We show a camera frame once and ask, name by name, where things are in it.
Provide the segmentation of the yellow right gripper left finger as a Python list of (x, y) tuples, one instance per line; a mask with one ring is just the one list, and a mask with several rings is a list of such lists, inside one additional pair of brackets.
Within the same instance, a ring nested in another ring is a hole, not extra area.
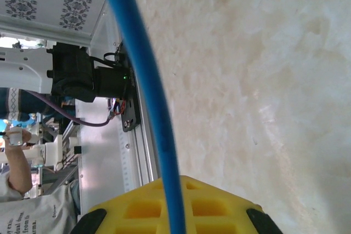
[(95, 234), (170, 234), (161, 179), (91, 208), (106, 210)]

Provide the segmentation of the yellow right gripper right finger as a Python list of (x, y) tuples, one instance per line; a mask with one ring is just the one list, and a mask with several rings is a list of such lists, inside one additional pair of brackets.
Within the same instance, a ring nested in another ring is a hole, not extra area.
[(258, 234), (246, 210), (261, 206), (189, 176), (180, 180), (186, 234)]

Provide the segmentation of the grey metal sheet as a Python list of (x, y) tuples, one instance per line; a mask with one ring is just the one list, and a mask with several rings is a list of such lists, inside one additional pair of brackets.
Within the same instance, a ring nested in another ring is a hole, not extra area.
[(120, 127), (117, 116), (103, 127), (80, 128), (81, 188), (86, 201), (100, 203), (125, 192)]

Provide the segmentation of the person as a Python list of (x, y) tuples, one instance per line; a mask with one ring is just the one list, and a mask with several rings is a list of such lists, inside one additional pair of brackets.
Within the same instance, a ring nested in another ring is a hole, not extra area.
[(55, 119), (64, 118), (44, 101), (25, 90), (0, 88), (0, 119), (26, 122), (32, 113), (40, 113)]
[(70, 234), (81, 213), (79, 181), (26, 199), (32, 189), (31, 168), (23, 147), (11, 145), (9, 137), (20, 132), (24, 143), (37, 142), (38, 137), (19, 127), (5, 132), (9, 171), (0, 174), (0, 234)]

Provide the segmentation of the white machine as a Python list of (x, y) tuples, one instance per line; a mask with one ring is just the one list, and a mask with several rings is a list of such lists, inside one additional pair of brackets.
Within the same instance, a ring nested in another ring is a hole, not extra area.
[(73, 146), (64, 142), (63, 136), (58, 135), (53, 142), (33, 145), (30, 149), (24, 150), (26, 159), (32, 167), (49, 168), (54, 173), (72, 165), (82, 154), (81, 146), (73, 140)]

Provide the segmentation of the long aluminium base rail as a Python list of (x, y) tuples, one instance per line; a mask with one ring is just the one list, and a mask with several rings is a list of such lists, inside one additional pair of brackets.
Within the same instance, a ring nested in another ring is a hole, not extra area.
[(137, 83), (141, 123), (130, 132), (131, 150), (133, 153), (136, 188), (146, 185), (160, 177), (154, 136), (150, 126), (144, 94)]

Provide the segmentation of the aluminium side rail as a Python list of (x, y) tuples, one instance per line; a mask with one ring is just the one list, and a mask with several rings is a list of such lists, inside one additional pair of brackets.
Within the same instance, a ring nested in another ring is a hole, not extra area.
[(90, 34), (90, 46), (106, 46), (115, 50), (121, 42), (121, 35), (109, 1), (93, 0), (90, 15), (92, 15), (94, 25)]

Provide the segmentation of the aluminium frame post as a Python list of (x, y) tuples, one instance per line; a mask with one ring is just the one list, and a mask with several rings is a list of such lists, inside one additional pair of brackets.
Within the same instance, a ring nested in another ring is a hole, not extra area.
[(85, 47), (89, 47), (92, 41), (91, 36), (82, 33), (74, 33), (66, 30), (46, 29), (44, 27), (37, 26), (11, 25), (2, 22), (0, 22), (0, 32)]

